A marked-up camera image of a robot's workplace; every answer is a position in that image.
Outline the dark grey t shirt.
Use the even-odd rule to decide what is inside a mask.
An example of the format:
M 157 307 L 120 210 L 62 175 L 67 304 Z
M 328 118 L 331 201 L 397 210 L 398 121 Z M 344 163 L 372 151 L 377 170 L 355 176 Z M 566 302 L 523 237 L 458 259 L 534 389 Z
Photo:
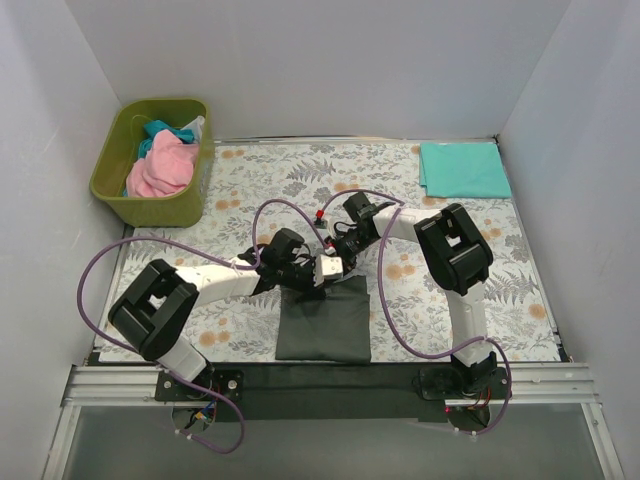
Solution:
M 368 364 L 370 295 L 364 276 L 331 285 L 322 300 L 305 300 L 281 290 L 275 358 L 279 361 L 330 361 Z

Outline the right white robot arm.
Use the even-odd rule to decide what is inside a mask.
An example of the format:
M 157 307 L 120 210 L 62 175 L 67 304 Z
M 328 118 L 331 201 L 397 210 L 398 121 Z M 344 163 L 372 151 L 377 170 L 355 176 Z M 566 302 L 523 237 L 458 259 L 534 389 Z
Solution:
M 437 354 L 422 353 L 402 338 L 386 304 L 383 281 L 378 291 L 387 324 L 398 343 L 425 360 L 449 358 L 441 374 L 427 374 L 425 389 L 439 395 L 461 395 L 487 400 L 493 392 L 498 365 L 489 341 L 484 307 L 485 283 L 493 253 L 465 208 L 454 203 L 442 210 L 419 210 L 387 201 L 374 204 L 364 191 L 356 190 L 343 208 L 351 219 L 346 229 L 327 223 L 328 248 L 343 262 L 345 273 L 356 258 L 374 244 L 379 245 L 377 275 L 382 275 L 384 251 L 390 238 L 420 246 L 429 273 L 444 291 L 450 315 L 452 348 Z

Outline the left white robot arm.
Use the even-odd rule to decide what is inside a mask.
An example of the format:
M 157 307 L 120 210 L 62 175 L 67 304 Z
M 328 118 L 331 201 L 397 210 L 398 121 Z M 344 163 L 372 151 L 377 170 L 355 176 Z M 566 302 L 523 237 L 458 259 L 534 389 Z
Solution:
M 188 398 L 203 399 L 213 377 L 205 357 L 183 335 L 192 310 L 277 286 L 301 293 L 304 300 L 322 299 L 325 285 L 343 276 L 342 262 L 336 256 L 312 256 L 304 246 L 303 237 L 283 228 L 257 252 L 248 250 L 227 266 L 174 268 L 154 260 L 111 307 L 108 320 L 135 353 L 177 374 Z

